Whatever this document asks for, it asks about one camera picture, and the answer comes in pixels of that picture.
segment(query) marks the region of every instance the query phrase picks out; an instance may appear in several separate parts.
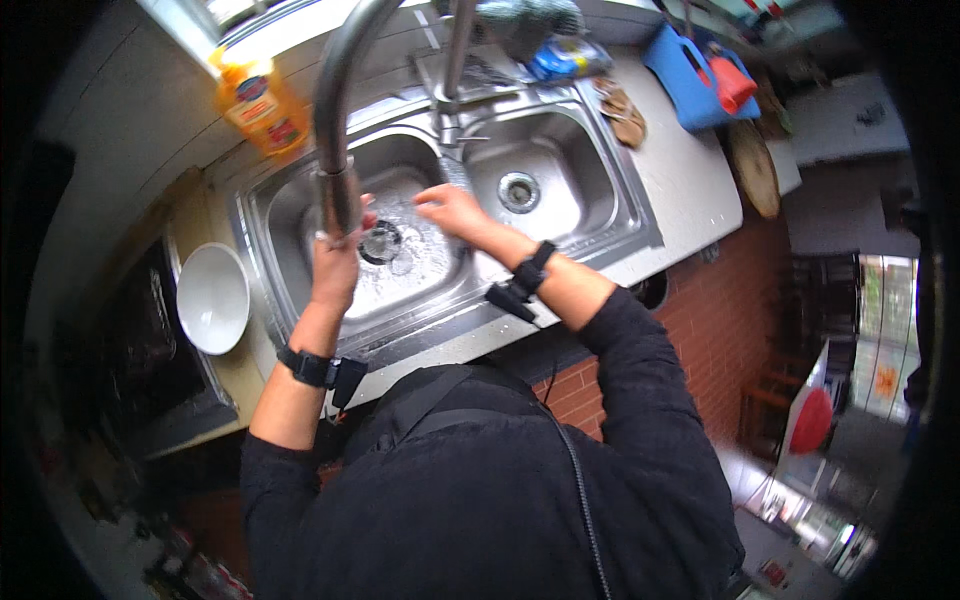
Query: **hand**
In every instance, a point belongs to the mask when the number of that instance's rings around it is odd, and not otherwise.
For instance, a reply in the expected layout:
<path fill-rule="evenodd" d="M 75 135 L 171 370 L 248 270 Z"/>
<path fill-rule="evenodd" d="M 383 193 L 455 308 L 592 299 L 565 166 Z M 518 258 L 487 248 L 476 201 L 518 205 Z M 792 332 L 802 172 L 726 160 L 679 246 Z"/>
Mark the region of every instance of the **hand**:
<path fill-rule="evenodd" d="M 429 219 L 447 235 L 476 245 L 478 235 L 496 225 L 472 194 L 449 183 L 427 188 L 414 196 L 417 214 Z"/>
<path fill-rule="evenodd" d="M 363 232 L 373 227 L 376 215 L 366 210 L 373 194 L 364 194 L 364 215 L 362 227 L 353 231 L 339 245 L 333 245 L 327 239 L 318 239 L 313 243 L 313 287 L 310 290 L 310 303 L 335 313 L 342 318 L 353 304 L 353 290 L 356 289 L 360 265 L 357 262 L 357 243 Z"/>

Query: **drain strainer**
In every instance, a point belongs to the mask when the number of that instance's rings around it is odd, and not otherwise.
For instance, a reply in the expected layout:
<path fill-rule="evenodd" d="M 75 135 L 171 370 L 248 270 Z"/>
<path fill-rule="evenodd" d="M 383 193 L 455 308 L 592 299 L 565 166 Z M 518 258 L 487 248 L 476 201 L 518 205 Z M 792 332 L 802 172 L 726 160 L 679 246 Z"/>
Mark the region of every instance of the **drain strainer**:
<path fill-rule="evenodd" d="M 534 178 L 520 171 L 500 178 L 496 193 L 507 210 L 519 215 L 530 212 L 540 202 L 540 186 Z"/>
<path fill-rule="evenodd" d="M 373 265 L 385 265 L 400 253 L 400 230 L 390 221 L 380 219 L 360 241 L 358 250 Z"/>

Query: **stainless steel sink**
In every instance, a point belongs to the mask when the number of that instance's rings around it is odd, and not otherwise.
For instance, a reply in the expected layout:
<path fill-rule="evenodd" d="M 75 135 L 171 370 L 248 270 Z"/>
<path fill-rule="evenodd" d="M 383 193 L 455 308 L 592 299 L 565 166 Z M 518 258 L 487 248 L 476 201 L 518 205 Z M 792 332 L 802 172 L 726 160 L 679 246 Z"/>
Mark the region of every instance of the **stainless steel sink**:
<path fill-rule="evenodd" d="M 417 217 L 410 199 L 450 181 L 478 197 L 494 219 L 600 269 L 660 234 L 629 155 L 583 101 L 592 89 L 527 89 L 467 107 L 471 139 L 438 143 L 429 103 L 396 98 L 348 122 L 353 167 L 377 227 L 359 252 L 360 277 L 339 351 L 392 364 L 487 323 L 502 313 L 483 300 L 509 274 Z M 234 231 L 257 265 L 275 343 L 285 343 L 310 298 L 317 229 L 313 155 L 266 167 L 238 192 Z"/>

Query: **white bowl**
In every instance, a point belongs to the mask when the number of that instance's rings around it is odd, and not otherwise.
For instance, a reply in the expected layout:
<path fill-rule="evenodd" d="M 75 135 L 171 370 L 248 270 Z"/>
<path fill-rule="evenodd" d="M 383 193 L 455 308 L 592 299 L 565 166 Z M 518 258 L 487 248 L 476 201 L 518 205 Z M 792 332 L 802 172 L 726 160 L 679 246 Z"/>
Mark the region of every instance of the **white bowl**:
<path fill-rule="evenodd" d="M 225 354 L 236 346 L 250 317 L 250 286 L 232 248 L 214 242 L 190 254 L 180 270 L 177 312 L 200 351 Z"/>

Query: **faucet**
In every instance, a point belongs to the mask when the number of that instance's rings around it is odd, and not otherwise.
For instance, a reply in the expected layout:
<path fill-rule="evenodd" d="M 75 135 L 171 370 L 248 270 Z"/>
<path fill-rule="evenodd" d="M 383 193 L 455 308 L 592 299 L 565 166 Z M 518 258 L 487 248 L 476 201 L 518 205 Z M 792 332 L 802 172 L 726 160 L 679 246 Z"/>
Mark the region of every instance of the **faucet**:
<path fill-rule="evenodd" d="M 348 92 L 355 67 L 363 63 L 402 0 L 360 0 L 326 43 L 314 93 L 313 127 L 318 168 L 314 174 L 320 200 L 321 230 L 334 242 L 360 227 L 363 204 L 360 182 L 347 152 Z M 444 71 L 443 112 L 455 115 L 458 85 L 464 72 L 476 0 L 456 0 L 453 33 Z"/>

